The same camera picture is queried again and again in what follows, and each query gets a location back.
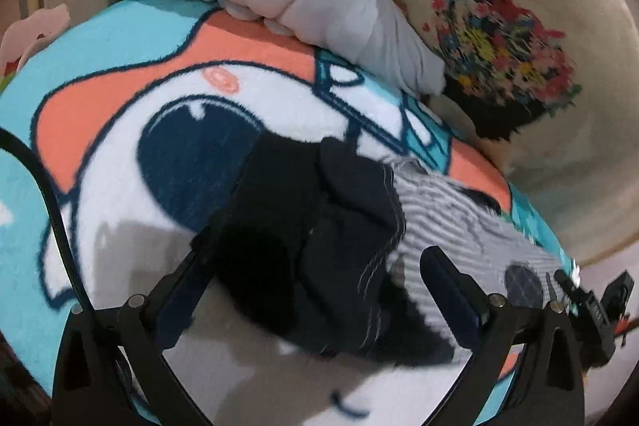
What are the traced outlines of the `navy striped children's pants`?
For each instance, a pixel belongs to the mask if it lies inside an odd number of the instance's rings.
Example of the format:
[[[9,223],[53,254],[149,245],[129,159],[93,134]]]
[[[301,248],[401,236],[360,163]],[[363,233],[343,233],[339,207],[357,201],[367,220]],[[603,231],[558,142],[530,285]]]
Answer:
[[[467,357],[420,277],[431,246],[514,305],[542,308],[561,295],[558,257],[485,194],[415,159],[378,162],[332,138],[262,135],[192,246],[263,330],[315,354],[412,367]]]

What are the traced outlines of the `cartoon fleece blanket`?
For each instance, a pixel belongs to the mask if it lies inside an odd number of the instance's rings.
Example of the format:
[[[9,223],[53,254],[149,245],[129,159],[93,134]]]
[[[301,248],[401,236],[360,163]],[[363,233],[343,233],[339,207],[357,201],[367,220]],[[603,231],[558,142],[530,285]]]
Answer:
[[[413,156],[494,198],[575,270],[516,187],[427,107],[323,50],[193,0],[127,0],[32,57],[1,124],[49,172],[92,302],[147,293],[186,255],[264,131]],[[168,361],[217,425],[418,425],[459,368],[325,361],[242,319],[216,287]]]

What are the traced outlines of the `cream floral print pillow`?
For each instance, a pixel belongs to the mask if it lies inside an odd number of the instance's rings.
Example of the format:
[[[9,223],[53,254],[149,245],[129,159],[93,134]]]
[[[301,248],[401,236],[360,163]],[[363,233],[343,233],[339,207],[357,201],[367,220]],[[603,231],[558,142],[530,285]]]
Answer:
[[[445,64],[434,99],[585,260],[638,235],[635,0],[397,0]]]

